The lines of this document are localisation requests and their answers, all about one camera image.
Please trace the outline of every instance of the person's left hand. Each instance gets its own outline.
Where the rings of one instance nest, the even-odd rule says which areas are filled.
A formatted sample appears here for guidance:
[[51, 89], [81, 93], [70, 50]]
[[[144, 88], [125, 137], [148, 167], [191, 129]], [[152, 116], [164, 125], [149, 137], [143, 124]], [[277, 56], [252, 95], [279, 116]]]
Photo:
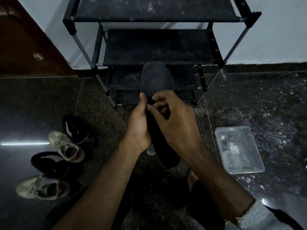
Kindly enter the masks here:
[[144, 93], [140, 93], [140, 102], [130, 115], [128, 127], [124, 139], [127, 143], [135, 147], [138, 155], [148, 149], [151, 145], [151, 137], [147, 128], [145, 109], [147, 98]]

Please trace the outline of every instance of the white sleeve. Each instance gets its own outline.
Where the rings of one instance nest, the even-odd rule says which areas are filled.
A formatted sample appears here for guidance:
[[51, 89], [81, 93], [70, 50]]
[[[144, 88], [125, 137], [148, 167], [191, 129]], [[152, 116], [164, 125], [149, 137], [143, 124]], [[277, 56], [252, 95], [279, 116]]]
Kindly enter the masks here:
[[248, 212], [237, 220], [239, 228], [227, 222], [225, 230], [293, 230], [289, 225], [280, 222], [260, 201], [255, 201]]

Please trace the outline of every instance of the brown door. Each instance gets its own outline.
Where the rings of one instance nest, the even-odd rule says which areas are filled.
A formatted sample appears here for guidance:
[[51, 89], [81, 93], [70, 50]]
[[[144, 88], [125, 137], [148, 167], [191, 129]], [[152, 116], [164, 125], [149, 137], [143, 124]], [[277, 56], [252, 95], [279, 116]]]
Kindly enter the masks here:
[[0, 77], [75, 75], [39, 26], [29, 21], [26, 12], [20, 13], [20, 7], [15, 8], [18, 13], [14, 3], [0, 6]]

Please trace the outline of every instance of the dark speckled floor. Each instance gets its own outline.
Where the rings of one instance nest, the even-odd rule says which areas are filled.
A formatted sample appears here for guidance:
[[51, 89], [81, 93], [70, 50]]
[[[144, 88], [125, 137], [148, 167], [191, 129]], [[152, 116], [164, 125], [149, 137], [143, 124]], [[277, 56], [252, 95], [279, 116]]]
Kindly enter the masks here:
[[[255, 198], [285, 210], [307, 229], [307, 73], [226, 74], [216, 79], [195, 109], [204, 144], [219, 159], [216, 127], [251, 128], [265, 165], [260, 174], [235, 175]], [[82, 189], [56, 201], [19, 198], [15, 187], [40, 174], [32, 155], [48, 145], [0, 145], [0, 229], [50, 229], [95, 178], [124, 134], [133, 107], [114, 110], [93, 78], [29, 78], [0, 80], [0, 143], [46, 142], [50, 131], [61, 130], [61, 117], [72, 113], [87, 120], [99, 142], [84, 163]], [[183, 208], [165, 197], [170, 177], [182, 177], [187, 167], [163, 170], [155, 157], [143, 153], [133, 171], [134, 204], [122, 229], [199, 229]]]

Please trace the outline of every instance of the wall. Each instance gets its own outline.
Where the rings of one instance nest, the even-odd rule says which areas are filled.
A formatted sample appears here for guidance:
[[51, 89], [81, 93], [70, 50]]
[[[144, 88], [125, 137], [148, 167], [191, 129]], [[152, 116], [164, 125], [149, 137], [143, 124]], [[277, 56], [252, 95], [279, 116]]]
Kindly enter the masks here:
[[[69, 0], [19, 0], [41, 29], [75, 69], [89, 65], [68, 34], [62, 18]], [[261, 64], [307, 61], [307, 0], [246, 0], [262, 16], [247, 33], [228, 63]], [[105, 23], [105, 28], [206, 28], [206, 23]], [[215, 23], [213, 31], [225, 57], [243, 31], [244, 23]], [[97, 23], [76, 23], [77, 35], [92, 55]], [[103, 61], [102, 44], [99, 63]]]

